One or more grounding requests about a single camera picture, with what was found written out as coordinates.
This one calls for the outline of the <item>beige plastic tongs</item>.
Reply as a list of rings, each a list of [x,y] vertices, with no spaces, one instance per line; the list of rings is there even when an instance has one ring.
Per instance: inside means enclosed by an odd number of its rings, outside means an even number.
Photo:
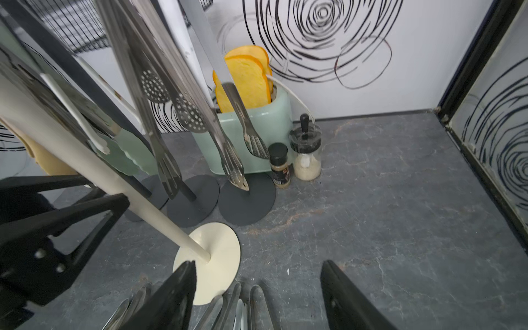
[[[34,161],[44,170],[46,174],[51,176],[78,175],[78,173],[72,167],[57,158],[46,148],[31,139],[30,136],[27,136],[18,128],[6,123],[3,118],[1,118],[1,124],[4,125],[24,144],[28,155],[34,159]]]

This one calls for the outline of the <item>large steel tongs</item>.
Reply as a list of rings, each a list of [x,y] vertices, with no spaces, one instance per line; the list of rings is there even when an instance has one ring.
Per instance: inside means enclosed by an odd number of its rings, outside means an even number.
[[[169,199],[174,199],[179,192],[178,184],[182,180],[180,169],[162,139],[147,95],[141,85],[142,73],[150,69],[150,64],[143,63],[145,56],[133,45],[132,38],[125,32],[128,24],[118,8],[117,2],[96,1],[95,6],[134,105],[140,114],[151,150],[157,162],[160,181]]]

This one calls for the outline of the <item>cream utensil rack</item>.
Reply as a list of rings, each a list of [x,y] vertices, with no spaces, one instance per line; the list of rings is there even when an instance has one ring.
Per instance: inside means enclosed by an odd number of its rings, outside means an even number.
[[[212,222],[187,235],[5,76],[1,77],[1,118],[107,194],[124,194],[133,213],[179,246],[174,268],[185,261],[195,261],[194,305],[208,304],[232,285],[241,262],[241,246],[231,227]]]

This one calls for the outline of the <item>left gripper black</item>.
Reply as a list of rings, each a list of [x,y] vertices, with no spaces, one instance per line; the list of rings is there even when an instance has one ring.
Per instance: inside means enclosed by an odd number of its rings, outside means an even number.
[[[27,303],[47,305],[68,290],[108,232],[128,209],[123,194],[100,188],[66,208],[55,208],[44,191],[84,186],[82,175],[9,177],[1,180],[1,328],[16,329],[31,317]],[[103,213],[103,220],[69,253],[52,237]]]

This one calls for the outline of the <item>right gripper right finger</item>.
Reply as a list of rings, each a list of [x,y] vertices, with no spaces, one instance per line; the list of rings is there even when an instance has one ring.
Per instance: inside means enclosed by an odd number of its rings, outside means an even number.
[[[320,284],[330,329],[395,328],[333,261],[323,262]]]

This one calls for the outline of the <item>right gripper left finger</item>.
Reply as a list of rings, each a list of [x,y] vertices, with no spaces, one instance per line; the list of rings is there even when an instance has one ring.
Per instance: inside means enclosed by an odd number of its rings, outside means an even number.
[[[188,329],[197,287],[194,261],[186,261],[122,329]]]

